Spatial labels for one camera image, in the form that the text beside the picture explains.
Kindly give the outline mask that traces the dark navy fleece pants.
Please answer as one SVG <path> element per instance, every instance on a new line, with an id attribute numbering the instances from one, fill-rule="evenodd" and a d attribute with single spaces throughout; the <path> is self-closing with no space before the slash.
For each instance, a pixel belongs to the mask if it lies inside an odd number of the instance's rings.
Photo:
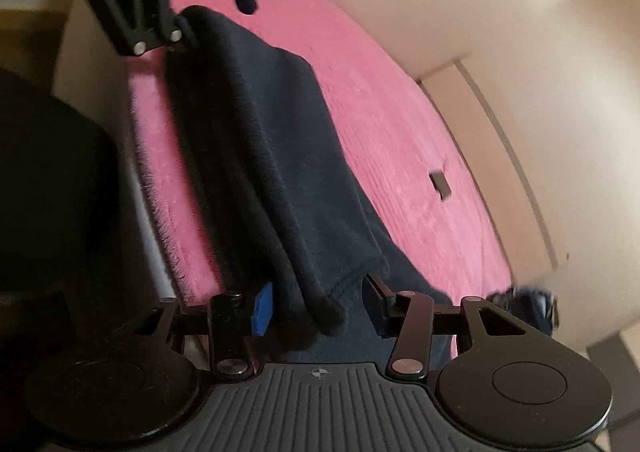
<path id="1" fill-rule="evenodd" d="M 272 291 L 258 354 L 386 365 L 362 302 L 367 274 L 442 304 L 349 168 L 311 66 L 201 6 L 166 58 L 180 143 L 224 285 Z"/>

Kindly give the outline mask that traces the stack of folded dark clothes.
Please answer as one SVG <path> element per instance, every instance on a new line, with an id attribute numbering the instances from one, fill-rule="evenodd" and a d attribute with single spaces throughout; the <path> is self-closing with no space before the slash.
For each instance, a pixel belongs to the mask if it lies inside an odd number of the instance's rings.
<path id="1" fill-rule="evenodd" d="M 547 336 L 560 325 L 558 300 L 543 288 L 511 286 L 489 294 L 486 299 Z"/>

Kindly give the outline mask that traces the pink plush bed blanket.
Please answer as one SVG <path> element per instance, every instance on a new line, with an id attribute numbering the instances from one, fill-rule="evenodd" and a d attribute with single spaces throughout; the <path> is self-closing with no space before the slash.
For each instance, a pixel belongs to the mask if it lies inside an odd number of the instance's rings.
<path id="1" fill-rule="evenodd" d="M 246 16 L 233 0 L 170 0 L 176 10 L 200 4 L 218 11 L 310 63 L 350 168 L 427 282 L 453 300 L 507 288 L 511 271 L 487 209 L 420 87 L 332 1 L 257 2 L 257 11 Z M 167 293 L 201 305 L 221 282 L 186 180 L 164 59 L 158 49 L 128 61 L 132 133 Z M 448 180 L 445 201 L 431 172 Z"/>

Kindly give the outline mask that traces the black smartphone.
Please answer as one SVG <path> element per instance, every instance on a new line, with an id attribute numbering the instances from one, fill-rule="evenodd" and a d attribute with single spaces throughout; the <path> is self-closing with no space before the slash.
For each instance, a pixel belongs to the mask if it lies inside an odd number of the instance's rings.
<path id="1" fill-rule="evenodd" d="M 443 172 L 431 172 L 430 179 L 434 186 L 434 190 L 438 193 L 442 201 L 445 201 L 446 198 L 450 197 L 451 188 Z"/>

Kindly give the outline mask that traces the wooden bed headboard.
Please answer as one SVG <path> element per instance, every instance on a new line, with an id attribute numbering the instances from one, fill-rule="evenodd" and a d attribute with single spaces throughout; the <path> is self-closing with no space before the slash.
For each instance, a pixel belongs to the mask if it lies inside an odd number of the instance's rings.
<path id="1" fill-rule="evenodd" d="M 532 284 L 568 261 L 562 224 L 512 104 L 475 56 L 420 79 L 486 205 L 516 284 Z"/>

